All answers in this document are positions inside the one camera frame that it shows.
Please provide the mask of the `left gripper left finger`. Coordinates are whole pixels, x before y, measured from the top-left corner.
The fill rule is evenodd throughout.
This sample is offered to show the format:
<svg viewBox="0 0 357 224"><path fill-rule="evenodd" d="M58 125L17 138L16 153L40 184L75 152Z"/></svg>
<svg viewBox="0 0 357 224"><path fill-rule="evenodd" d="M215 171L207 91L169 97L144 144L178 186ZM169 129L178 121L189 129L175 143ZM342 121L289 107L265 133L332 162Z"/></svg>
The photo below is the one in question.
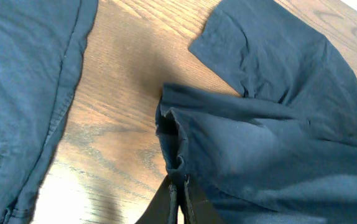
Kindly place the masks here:
<svg viewBox="0 0 357 224"><path fill-rule="evenodd" d="M178 206L177 188L166 176L136 224L177 224Z"/></svg>

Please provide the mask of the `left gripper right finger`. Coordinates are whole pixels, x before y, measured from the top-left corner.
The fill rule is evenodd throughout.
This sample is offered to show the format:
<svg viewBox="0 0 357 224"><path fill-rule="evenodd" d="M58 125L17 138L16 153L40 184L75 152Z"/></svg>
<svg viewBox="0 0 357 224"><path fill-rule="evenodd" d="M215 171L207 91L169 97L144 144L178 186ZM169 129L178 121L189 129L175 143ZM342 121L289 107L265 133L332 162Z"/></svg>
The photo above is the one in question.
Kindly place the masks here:
<svg viewBox="0 0 357 224"><path fill-rule="evenodd" d="M186 175L183 189L185 224L225 224L191 175Z"/></svg>

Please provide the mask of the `navy blue shorts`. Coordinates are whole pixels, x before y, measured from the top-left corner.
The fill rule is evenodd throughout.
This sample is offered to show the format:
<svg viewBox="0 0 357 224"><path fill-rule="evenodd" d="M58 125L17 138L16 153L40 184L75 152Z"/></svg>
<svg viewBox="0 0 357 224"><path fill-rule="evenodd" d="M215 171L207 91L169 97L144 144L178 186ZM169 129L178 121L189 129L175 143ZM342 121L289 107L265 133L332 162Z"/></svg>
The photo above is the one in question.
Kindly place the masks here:
<svg viewBox="0 0 357 224"><path fill-rule="evenodd" d="M166 83L168 175L226 223L357 223L357 79L274 1L222 1L190 51L237 95Z"/></svg>

